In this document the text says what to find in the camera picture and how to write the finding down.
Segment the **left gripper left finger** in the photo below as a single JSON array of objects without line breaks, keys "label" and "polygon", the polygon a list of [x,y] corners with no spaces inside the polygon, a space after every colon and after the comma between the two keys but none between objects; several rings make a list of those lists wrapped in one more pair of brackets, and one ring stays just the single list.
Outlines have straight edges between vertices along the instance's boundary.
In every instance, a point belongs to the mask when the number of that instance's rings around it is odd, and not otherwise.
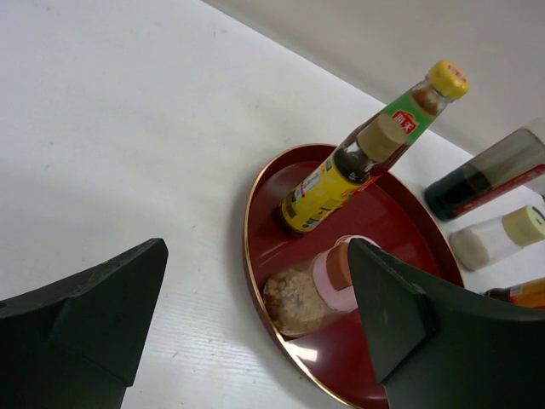
[{"label": "left gripper left finger", "polygon": [[1,302],[3,408],[119,408],[135,381],[169,251],[149,239]]}]

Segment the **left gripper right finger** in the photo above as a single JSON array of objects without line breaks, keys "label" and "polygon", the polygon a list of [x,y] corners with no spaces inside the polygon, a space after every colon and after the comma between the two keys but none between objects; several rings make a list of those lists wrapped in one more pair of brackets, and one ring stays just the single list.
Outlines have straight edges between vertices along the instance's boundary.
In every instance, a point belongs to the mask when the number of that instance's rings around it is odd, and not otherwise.
[{"label": "left gripper right finger", "polygon": [[390,407],[543,407],[543,311],[467,291],[364,239],[347,257]]}]

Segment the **cream cap shaker bottle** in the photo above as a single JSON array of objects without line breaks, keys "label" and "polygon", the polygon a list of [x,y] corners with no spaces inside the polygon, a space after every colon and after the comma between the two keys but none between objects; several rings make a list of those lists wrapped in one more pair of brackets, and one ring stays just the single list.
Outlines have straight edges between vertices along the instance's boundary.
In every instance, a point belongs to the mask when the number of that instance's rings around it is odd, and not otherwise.
[{"label": "cream cap shaker bottle", "polygon": [[487,268],[544,240],[544,214],[527,205],[451,233],[451,251],[469,272]]}]

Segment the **red cap sauce jar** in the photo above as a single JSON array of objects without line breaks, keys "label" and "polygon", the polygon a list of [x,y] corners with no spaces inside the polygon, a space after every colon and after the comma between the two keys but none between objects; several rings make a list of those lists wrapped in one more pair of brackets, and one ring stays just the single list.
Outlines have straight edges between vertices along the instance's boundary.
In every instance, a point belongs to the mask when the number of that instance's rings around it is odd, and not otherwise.
[{"label": "red cap sauce jar", "polygon": [[545,279],[535,279],[508,288],[490,289],[483,295],[522,307],[544,309]]}]

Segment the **pink cap shaker bottle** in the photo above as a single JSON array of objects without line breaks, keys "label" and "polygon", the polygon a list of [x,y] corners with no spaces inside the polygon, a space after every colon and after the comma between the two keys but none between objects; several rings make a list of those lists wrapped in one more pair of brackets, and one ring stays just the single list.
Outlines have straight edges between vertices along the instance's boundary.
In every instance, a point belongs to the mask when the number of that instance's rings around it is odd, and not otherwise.
[{"label": "pink cap shaker bottle", "polygon": [[273,274],[261,293],[275,328],[285,337],[305,337],[341,317],[358,304],[348,263],[348,245],[363,235],[341,236],[317,255]]}]

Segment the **yellow label oil bottle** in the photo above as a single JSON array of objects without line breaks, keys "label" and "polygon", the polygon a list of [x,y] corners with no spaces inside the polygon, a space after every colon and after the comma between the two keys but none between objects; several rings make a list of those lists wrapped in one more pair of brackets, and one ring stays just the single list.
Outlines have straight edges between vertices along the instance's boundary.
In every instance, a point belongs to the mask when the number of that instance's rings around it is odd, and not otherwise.
[{"label": "yellow label oil bottle", "polygon": [[407,134],[392,116],[379,113],[355,129],[280,202],[279,220],[295,234],[314,230],[363,190],[371,171],[404,145]]}]

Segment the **yellow cap red sauce bottle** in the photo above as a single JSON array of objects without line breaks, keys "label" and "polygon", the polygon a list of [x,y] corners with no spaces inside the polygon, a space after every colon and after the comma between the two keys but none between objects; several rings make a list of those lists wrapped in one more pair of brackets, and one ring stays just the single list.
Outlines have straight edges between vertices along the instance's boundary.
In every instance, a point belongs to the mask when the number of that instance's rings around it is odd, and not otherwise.
[{"label": "yellow cap red sauce bottle", "polygon": [[349,134],[334,151],[336,168],[356,182],[381,175],[469,89],[468,77],[459,66],[450,60],[437,62],[423,80]]}]

